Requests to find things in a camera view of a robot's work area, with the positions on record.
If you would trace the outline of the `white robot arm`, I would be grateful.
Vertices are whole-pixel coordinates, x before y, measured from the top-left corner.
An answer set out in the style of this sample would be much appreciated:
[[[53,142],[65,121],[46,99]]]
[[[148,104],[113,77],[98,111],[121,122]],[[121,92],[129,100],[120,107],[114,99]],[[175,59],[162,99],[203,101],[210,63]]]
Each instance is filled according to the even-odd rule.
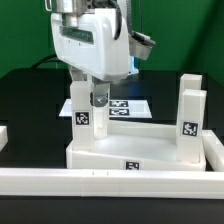
[[[129,33],[116,0],[45,0],[55,52],[93,77],[91,103],[108,102],[109,84],[129,74]]]

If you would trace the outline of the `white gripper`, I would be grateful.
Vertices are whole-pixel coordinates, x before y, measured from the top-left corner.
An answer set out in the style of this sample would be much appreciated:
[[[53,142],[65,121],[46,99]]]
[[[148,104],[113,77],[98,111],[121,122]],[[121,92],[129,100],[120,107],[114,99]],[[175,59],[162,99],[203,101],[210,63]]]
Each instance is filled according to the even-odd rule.
[[[79,27],[66,27],[63,16],[51,15],[53,43],[57,57],[71,65],[73,82],[86,82],[93,76],[90,102],[95,107],[108,103],[108,81],[121,80],[129,74],[129,39],[126,21],[117,40],[114,39],[116,11],[95,9],[79,18]]]

